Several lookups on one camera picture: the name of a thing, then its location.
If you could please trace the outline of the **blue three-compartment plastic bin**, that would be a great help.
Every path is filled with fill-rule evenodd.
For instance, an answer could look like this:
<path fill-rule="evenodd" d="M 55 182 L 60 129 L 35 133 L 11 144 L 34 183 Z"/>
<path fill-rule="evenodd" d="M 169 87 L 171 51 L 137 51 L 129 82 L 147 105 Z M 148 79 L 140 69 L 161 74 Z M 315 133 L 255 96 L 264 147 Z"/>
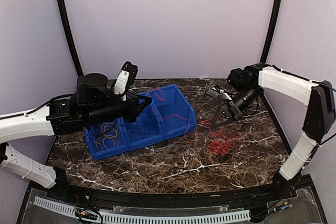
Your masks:
<path fill-rule="evenodd" d="M 131 123 L 120 118 L 86 130 L 86 141 L 95 160 L 148 147 L 196 129 L 195 110 L 177 85 L 141 92 L 140 95 L 152 98 L 148 121 Z"/>

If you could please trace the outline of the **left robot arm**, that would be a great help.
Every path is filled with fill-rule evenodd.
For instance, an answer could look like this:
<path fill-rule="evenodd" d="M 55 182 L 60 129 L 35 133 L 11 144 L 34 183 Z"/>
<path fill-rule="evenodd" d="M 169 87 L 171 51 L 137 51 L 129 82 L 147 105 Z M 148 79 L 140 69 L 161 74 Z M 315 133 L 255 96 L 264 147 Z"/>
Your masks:
<path fill-rule="evenodd" d="M 35 136 L 60 136 L 101 123 L 124 118 L 135 122 L 150 105 L 150 97 L 129 92 L 133 80 L 122 70 L 112 89 L 108 78 L 91 73 L 77 79 L 74 94 L 52 98 L 45 104 L 18 114 L 1 116 L 1 167 L 51 189 L 63 201 L 74 197 L 74 189 L 67 184 L 63 169 L 43 165 L 14 149 L 9 142 Z"/>

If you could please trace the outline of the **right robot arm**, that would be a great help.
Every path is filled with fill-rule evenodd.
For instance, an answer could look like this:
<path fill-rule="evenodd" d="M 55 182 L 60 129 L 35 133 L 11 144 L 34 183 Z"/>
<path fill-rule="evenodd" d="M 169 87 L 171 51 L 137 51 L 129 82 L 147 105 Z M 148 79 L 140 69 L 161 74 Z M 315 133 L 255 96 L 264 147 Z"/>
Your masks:
<path fill-rule="evenodd" d="M 236 124 L 239 120 L 251 120 L 253 115 L 246 114 L 245 110 L 258 98 L 264 97 L 266 91 L 281 94 L 300 104 L 294 110 L 300 114 L 299 119 L 291 118 L 289 121 L 295 126 L 302 123 L 301 134 L 287 159 L 275 169 L 272 185 L 268 187 L 269 197 L 278 200 L 311 163 L 320 147 L 335 138 L 335 135 L 325 138 L 335 124 L 335 84 L 301 77 L 266 63 L 233 69 L 227 83 L 235 93 L 218 86 L 205 91 L 206 95 L 221 102 L 211 122 L 212 129 Z"/>

